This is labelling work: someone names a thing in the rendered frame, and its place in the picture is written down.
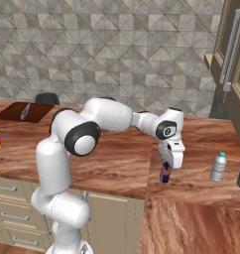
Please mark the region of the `clear water bottle blue cap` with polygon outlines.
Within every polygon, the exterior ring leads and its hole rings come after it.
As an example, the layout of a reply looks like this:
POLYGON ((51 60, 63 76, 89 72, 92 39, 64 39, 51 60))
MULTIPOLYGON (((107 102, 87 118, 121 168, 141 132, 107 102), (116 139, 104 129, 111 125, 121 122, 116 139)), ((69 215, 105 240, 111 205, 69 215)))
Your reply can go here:
POLYGON ((213 166, 210 172, 210 178, 214 182, 220 182, 222 179, 223 172, 226 166, 226 157, 224 152, 220 152, 218 156, 215 157, 213 166))

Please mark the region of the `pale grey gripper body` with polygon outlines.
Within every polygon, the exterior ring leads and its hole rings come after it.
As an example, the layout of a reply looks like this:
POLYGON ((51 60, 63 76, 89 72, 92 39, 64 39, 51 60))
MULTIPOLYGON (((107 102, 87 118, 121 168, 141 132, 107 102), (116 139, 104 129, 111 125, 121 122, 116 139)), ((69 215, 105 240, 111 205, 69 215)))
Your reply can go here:
POLYGON ((180 169, 183 162, 185 146, 182 140, 163 140, 159 142, 159 152, 162 159, 170 164, 173 169, 180 169))

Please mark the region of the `beige cupboard door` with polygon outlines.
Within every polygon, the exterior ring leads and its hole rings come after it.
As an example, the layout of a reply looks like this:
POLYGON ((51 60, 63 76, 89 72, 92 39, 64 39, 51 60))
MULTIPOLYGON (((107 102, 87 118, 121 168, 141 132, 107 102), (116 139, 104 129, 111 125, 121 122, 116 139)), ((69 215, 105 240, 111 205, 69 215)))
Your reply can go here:
POLYGON ((90 192, 91 220, 82 229, 94 254, 138 254, 145 202, 90 192))

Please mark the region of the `beige drawer front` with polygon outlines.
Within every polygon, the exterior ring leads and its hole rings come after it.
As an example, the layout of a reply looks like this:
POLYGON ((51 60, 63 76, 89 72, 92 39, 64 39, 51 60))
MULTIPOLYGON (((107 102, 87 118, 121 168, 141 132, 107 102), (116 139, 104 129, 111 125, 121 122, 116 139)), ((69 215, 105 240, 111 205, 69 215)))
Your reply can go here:
POLYGON ((6 242, 11 246, 22 247, 25 249, 35 250, 43 253, 46 253, 47 250, 51 247, 49 237, 46 233, 29 230, 21 227, 7 226, 4 224, 0 224, 0 232, 2 233, 6 242), (31 246, 22 243, 16 243, 12 240, 12 236, 17 236, 19 239, 31 242, 38 240, 39 245, 31 246))
POLYGON ((5 188, 17 187, 18 188, 16 192, 0 190, 0 198, 22 201, 22 202, 30 202, 32 194, 38 186, 39 185, 36 183, 29 183, 24 181, 0 178, 0 187, 5 187, 5 188))
POLYGON ((0 215, 0 223, 5 224, 21 224, 32 228, 41 228, 43 226, 42 218, 30 205, 19 204, 10 201, 0 201, 0 212, 5 211, 7 214, 24 217, 30 216, 29 221, 21 221, 11 218, 5 218, 0 215))

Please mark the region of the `grey sink tap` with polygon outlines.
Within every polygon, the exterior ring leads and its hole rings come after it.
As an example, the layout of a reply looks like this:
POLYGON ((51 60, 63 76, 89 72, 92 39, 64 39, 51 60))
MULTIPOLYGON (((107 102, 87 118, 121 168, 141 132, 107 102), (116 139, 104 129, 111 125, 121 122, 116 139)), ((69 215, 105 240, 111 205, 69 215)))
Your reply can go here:
POLYGON ((27 118, 27 116, 29 114, 30 107, 31 107, 31 103, 28 103, 26 105, 26 107, 24 108, 24 110, 22 111, 22 113, 20 115, 22 121, 24 121, 27 118))

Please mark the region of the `dark round stool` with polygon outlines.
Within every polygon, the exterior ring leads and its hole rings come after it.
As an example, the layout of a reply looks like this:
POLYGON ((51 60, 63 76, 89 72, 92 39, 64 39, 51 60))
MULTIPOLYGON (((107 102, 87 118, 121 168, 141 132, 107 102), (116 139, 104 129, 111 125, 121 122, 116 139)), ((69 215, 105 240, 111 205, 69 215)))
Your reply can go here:
POLYGON ((43 92, 36 95, 36 103, 60 105, 59 97, 53 92, 43 92))

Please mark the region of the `dark blue drink can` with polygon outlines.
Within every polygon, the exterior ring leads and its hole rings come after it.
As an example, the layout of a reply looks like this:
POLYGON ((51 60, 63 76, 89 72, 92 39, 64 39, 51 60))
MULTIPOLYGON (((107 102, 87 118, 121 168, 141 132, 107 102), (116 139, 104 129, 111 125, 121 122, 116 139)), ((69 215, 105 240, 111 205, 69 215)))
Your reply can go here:
POLYGON ((171 166, 168 162, 163 162, 163 166, 160 172, 160 181, 165 184, 170 180, 171 166))

